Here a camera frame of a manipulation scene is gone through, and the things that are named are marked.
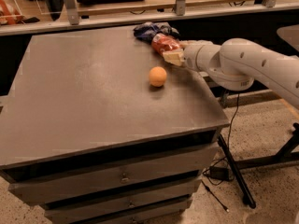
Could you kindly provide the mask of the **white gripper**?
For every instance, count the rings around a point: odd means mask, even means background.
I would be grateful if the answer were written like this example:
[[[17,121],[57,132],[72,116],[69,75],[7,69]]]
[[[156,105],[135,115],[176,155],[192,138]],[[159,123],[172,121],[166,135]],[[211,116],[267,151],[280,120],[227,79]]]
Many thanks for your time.
[[[166,62],[175,66],[182,66],[184,63],[193,71],[205,72],[221,66],[220,45],[214,45],[207,40],[181,40],[179,44],[184,48],[184,52],[182,49],[165,51],[163,57]]]

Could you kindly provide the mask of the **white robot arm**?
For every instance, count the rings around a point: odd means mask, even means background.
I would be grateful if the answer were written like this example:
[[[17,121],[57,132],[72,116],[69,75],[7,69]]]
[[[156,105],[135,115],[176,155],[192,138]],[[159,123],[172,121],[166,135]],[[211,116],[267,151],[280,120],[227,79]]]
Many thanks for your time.
[[[277,53],[243,38],[221,45],[187,41],[181,49],[165,51],[164,60],[193,71],[203,71],[229,91],[244,91],[255,80],[290,105],[299,108],[299,59]]]

